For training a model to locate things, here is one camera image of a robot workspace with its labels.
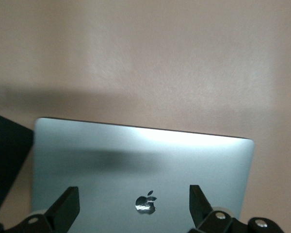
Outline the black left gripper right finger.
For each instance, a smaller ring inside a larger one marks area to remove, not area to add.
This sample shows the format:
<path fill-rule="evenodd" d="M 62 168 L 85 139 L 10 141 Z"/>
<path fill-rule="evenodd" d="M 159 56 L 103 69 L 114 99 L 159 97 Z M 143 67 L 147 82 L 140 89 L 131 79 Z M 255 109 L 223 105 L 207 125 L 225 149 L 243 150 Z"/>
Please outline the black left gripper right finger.
<path fill-rule="evenodd" d="M 253 217 L 244 224 L 223 210 L 214 210 L 198 185 L 190 185 L 189 210 L 195 227 L 191 233 L 283 233 L 274 221 Z"/>

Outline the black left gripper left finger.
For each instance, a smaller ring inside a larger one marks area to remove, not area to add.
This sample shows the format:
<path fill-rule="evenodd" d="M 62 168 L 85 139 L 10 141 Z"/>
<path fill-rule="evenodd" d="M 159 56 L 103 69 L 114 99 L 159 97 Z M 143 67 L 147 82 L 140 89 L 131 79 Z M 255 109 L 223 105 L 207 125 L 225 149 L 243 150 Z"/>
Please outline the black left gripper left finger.
<path fill-rule="evenodd" d="M 9 229 L 0 223 L 0 233 L 66 233 L 79 213 L 79 188 L 71 186 L 45 213 L 31 215 Z"/>

